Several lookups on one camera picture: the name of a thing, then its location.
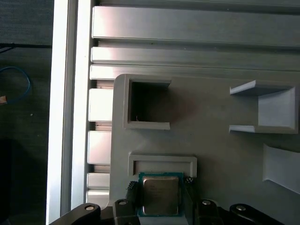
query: metal frame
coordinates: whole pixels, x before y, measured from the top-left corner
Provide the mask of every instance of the metal frame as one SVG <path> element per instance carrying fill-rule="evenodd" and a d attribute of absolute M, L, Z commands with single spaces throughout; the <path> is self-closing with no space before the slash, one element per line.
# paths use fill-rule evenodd
<path fill-rule="evenodd" d="M 76 0 L 54 3 L 46 224 L 70 210 L 76 7 Z"/>
<path fill-rule="evenodd" d="M 78 1 L 74 91 L 71 209 L 86 202 L 88 100 L 90 87 L 91 19 L 93 0 Z"/>

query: square opening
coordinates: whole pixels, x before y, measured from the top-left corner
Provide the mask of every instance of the square opening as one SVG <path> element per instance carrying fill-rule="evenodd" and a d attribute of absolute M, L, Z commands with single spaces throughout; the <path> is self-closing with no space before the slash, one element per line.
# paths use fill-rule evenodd
<path fill-rule="evenodd" d="M 169 83 L 131 81 L 129 119 L 143 122 L 169 122 L 164 113 Z"/>

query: blue cable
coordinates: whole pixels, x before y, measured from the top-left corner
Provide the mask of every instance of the blue cable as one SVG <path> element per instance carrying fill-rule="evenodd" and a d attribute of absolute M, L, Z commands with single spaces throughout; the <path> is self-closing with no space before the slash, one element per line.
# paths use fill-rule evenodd
<path fill-rule="evenodd" d="M 0 73 L 2 73 L 5 70 L 8 70 L 8 69 L 16 69 L 19 72 L 21 72 L 26 77 L 27 82 L 28 82 L 28 86 L 27 86 L 27 90 L 22 95 L 20 95 L 19 97 L 16 97 L 15 99 L 8 100 L 4 105 L 12 104 L 12 103 L 15 103 L 17 101 L 20 101 L 22 98 L 26 97 L 26 95 L 28 94 L 28 92 L 30 90 L 30 87 L 31 87 L 29 76 L 27 75 L 27 73 L 24 70 L 20 69 L 19 67 L 4 67 L 4 68 L 0 69 Z"/>

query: screw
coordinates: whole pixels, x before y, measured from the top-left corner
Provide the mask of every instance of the screw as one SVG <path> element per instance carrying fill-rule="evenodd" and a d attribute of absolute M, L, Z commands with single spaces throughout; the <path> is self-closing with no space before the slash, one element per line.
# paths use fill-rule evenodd
<path fill-rule="evenodd" d="M 126 205 L 126 204 L 127 204 L 126 201 L 120 201 L 120 202 L 119 202 L 119 205 Z"/>
<path fill-rule="evenodd" d="M 242 206 L 242 205 L 238 205 L 236 207 L 236 209 L 239 210 L 239 211 L 245 211 L 246 210 L 246 208 L 244 206 Z"/>
<path fill-rule="evenodd" d="M 93 210 L 93 209 L 94 209 L 94 206 L 91 206 L 91 205 L 90 205 L 90 206 L 86 207 L 85 209 L 86 209 L 86 210 Z"/>
<path fill-rule="evenodd" d="M 202 204 L 203 204 L 203 205 L 210 205 L 210 201 L 204 200 L 204 201 L 202 202 Z"/>

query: dark fabric background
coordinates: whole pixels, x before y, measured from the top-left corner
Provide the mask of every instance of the dark fabric background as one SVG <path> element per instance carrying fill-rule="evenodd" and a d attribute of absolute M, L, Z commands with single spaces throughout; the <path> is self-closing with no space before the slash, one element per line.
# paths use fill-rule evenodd
<path fill-rule="evenodd" d="M 0 43 L 51 45 L 53 7 L 54 0 L 0 0 Z M 5 173 L 11 178 L 10 191 L 1 192 L 0 198 L 9 201 L 12 225 L 41 225 L 46 211 L 51 49 L 5 52 L 0 54 L 0 68 L 6 66 L 24 69 L 32 87 L 22 101 L 0 106 L 1 168 L 7 168 L 0 179 Z M 12 99 L 26 87 L 19 72 L 0 73 L 0 96 Z M 2 181 L 9 184 L 7 178 Z"/>

